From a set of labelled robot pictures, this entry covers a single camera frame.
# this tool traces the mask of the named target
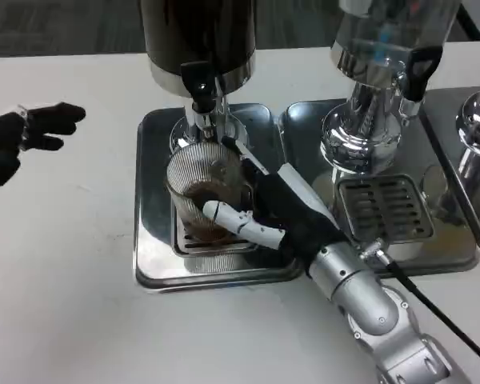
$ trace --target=drip tray grate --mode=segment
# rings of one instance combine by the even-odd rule
[[[179,216],[173,213],[175,234],[173,248],[180,256],[219,256],[222,254],[243,253],[254,250],[256,245],[234,235],[216,242],[203,242],[189,234]]]
[[[338,184],[346,220],[355,240],[421,242],[434,227],[413,181],[405,175],[347,178]]]

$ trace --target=black tap handle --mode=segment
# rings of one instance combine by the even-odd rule
[[[217,89],[215,69],[210,62],[185,62],[181,65],[183,85],[194,100],[194,109],[200,114],[215,108]]]
[[[423,100],[430,76],[438,68],[441,57],[442,46],[427,46],[410,52],[406,76],[400,84],[404,98],[412,102]]]

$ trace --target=chrome dispenser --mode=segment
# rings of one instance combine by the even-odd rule
[[[352,174],[378,174],[393,162],[438,67],[459,0],[342,0],[346,12],[331,57],[356,83],[326,117],[322,154]]]

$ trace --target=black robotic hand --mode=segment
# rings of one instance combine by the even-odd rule
[[[85,116],[83,108],[64,102],[0,115],[0,186],[20,167],[20,150],[59,150],[64,141],[52,134],[73,134]]]

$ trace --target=glass cup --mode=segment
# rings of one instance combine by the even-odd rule
[[[209,220],[193,198],[210,197],[239,209],[246,186],[238,156],[212,142],[181,148],[166,168],[166,187],[184,227],[205,242],[220,240],[229,232]]]

